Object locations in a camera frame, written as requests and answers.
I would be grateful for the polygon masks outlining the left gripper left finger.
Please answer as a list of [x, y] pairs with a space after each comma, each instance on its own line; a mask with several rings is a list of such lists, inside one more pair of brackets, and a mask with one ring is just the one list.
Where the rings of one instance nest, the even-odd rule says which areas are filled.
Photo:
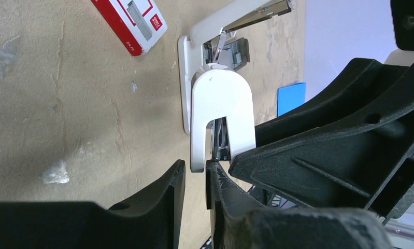
[[177, 248], [185, 162], [109, 209], [94, 202], [0, 202], [0, 248]]

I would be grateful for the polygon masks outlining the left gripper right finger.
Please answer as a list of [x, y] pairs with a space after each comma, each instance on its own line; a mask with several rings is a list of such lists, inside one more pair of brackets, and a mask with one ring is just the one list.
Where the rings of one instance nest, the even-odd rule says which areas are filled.
[[206, 164], [213, 248], [391, 248], [369, 211], [351, 208], [274, 209], [239, 187], [220, 163]]

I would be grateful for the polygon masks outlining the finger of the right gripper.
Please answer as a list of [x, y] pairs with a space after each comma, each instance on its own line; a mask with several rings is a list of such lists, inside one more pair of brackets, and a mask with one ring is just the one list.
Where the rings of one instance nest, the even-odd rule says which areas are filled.
[[338, 121], [388, 90], [408, 70], [375, 59], [354, 58], [303, 105], [255, 127], [257, 147]]
[[256, 146], [229, 173], [302, 206], [400, 217], [414, 202], [414, 64], [363, 108]]

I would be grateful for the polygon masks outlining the white stapler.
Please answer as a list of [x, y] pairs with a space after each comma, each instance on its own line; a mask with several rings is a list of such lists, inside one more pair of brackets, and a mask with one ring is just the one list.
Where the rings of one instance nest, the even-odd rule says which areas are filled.
[[211, 129], [212, 156], [232, 161], [254, 149], [253, 99], [249, 84], [234, 69], [220, 64], [224, 45], [238, 29], [291, 11], [289, 1], [232, 1], [194, 24], [178, 40], [183, 128], [190, 136], [190, 170], [206, 164], [206, 128]]

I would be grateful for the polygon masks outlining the red white staples box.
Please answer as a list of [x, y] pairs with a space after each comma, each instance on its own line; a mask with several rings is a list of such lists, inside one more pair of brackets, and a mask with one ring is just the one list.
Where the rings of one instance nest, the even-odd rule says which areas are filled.
[[147, 53], [167, 31], [153, 0], [92, 0], [131, 56]]

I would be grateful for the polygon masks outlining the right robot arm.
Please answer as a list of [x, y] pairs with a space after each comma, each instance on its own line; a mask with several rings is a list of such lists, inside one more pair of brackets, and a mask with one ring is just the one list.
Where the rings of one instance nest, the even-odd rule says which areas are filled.
[[391, 1], [401, 56], [352, 59], [314, 98], [255, 129], [231, 176], [314, 208], [399, 218], [414, 203], [414, 1]]

